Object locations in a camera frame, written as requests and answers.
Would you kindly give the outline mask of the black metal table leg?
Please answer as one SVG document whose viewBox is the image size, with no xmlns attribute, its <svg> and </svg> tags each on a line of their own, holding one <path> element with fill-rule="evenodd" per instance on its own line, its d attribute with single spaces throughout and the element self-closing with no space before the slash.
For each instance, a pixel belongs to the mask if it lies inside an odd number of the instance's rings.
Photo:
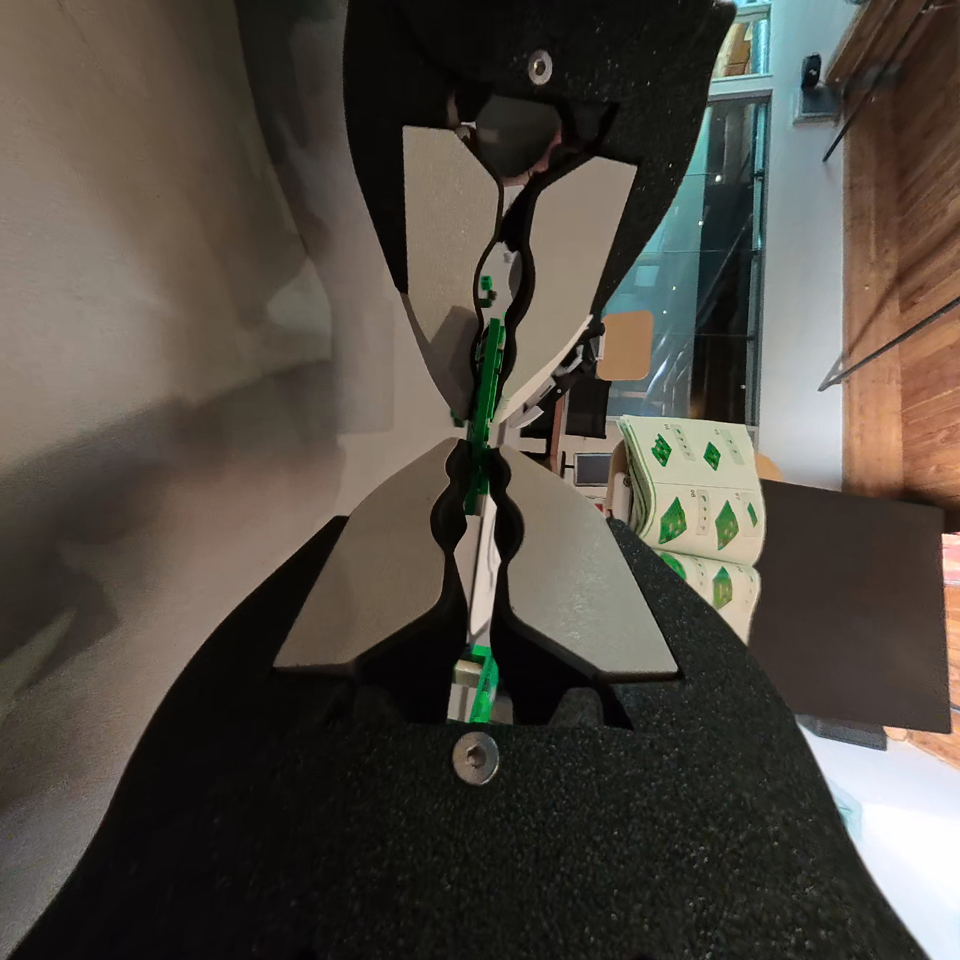
<svg viewBox="0 0 960 960">
<path fill-rule="evenodd" d="M 834 386 L 839 386 L 846 382 L 850 377 L 855 373 L 864 369 L 865 367 L 871 365 L 875 361 L 882 358 L 885 354 L 890 353 L 899 346 L 905 344 L 912 337 L 917 334 L 925 331 L 932 325 L 939 322 L 942 318 L 947 317 L 949 314 L 953 313 L 959 308 L 959 296 L 954 297 L 951 301 L 946 303 L 941 308 L 932 312 L 928 316 L 919 320 L 915 324 L 908 327 L 905 331 L 894 336 L 893 339 L 888 342 L 884 342 L 882 346 L 868 353 L 862 359 L 848 363 L 848 357 L 846 354 L 842 353 L 834 365 L 827 372 L 827 375 L 822 379 L 821 383 L 817 388 L 817 393 L 823 393 L 826 390 L 833 388 Z"/>
<path fill-rule="evenodd" d="M 954 2 L 864 2 L 850 22 L 826 72 L 836 94 L 839 128 L 822 156 L 830 163 L 859 116 L 885 85 L 896 81 L 901 63 L 933 19 Z"/>
</svg>

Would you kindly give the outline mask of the lego instruction booklet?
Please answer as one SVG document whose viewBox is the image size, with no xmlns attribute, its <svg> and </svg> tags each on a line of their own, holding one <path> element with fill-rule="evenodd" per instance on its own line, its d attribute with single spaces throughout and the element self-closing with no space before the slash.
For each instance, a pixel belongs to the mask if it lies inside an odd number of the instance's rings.
<svg viewBox="0 0 960 960">
<path fill-rule="evenodd" d="M 622 415 L 605 511 L 625 523 L 748 643 L 766 510 L 743 424 Z"/>
</svg>

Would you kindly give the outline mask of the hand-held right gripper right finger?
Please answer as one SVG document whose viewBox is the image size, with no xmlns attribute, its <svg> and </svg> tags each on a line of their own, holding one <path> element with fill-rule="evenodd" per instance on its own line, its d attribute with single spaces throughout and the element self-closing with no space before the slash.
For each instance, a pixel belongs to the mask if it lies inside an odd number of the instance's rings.
<svg viewBox="0 0 960 960">
<path fill-rule="evenodd" d="M 512 448 L 493 453 L 493 502 L 493 654 L 514 721 L 549 722 L 591 690 L 600 720 L 625 722 L 615 686 L 680 668 L 603 513 Z"/>
</svg>

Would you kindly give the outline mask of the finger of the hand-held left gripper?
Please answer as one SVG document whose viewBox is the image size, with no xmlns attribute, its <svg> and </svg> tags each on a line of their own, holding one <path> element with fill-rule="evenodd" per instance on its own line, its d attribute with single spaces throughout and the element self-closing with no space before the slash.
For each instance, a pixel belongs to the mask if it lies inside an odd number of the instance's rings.
<svg viewBox="0 0 960 960">
<path fill-rule="evenodd" d="M 482 327 L 479 270 L 502 214 L 502 188 L 451 129 L 404 126 L 407 289 L 401 294 L 426 368 L 453 416 L 471 416 Z"/>
<path fill-rule="evenodd" d="M 493 416 L 510 419 L 573 349 L 593 314 L 637 166 L 592 157 L 533 196 L 520 232 L 520 282 L 507 311 L 502 387 Z"/>
</svg>

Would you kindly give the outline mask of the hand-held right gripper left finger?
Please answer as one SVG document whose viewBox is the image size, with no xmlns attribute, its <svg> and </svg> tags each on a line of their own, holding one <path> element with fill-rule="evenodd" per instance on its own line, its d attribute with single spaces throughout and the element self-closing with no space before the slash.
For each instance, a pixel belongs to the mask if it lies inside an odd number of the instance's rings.
<svg viewBox="0 0 960 960">
<path fill-rule="evenodd" d="M 443 440 L 350 514 L 273 661 L 384 690 L 408 722 L 445 722 L 467 639 L 454 556 L 467 442 Z"/>
</svg>

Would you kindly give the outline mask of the tan chair backrest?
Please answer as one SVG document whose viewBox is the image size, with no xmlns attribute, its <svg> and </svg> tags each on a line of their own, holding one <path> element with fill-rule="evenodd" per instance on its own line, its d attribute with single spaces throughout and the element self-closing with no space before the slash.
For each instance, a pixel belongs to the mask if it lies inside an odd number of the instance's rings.
<svg viewBox="0 0 960 960">
<path fill-rule="evenodd" d="M 608 382 L 646 378 L 653 353 L 653 313 L 649 310 L 607 313 L 603 324 L 603 349 L 597 361 L 596 377 Z"/>
</svg>

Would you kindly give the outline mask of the glass partition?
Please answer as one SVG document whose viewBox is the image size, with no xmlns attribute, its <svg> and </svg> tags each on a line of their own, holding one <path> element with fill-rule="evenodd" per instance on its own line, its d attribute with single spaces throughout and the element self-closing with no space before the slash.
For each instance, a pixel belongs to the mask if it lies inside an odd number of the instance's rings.
<svg viewBox="0 0 960 960">
<path fill-rule="evenodd" d="M 768 98 L 711 102 L 677 194 L 603 316 L 653 316 L 649 371 L 613 380 L 606 417 L 759 425 Z"/>
</svg>

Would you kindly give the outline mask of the green white lego assembly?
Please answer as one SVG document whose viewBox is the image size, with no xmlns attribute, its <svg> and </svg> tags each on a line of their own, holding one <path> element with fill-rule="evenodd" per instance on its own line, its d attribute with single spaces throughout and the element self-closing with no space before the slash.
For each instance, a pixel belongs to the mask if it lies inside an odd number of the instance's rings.
<svg viewBox="0 0 960 960">
<path fill-rule="evenodd" d="M 473 354 L 478 382 L 465 426 L 469 454 L 464 500 L 466 531 L 455 552 L 466 599 L 466 633 L 453 670 L 448 719 L 506 726 L 515 722 L 514 705 L 491 641 L 500 557 L 490 469 L 498 444 L 494 419 L 506 351 L 508 299 L 502 297 L 498 301 L 503 288 L 504 282 L 495 278 L 494 268 L 482 267 L 477 291 L 485 325 Z"/>
</svg>

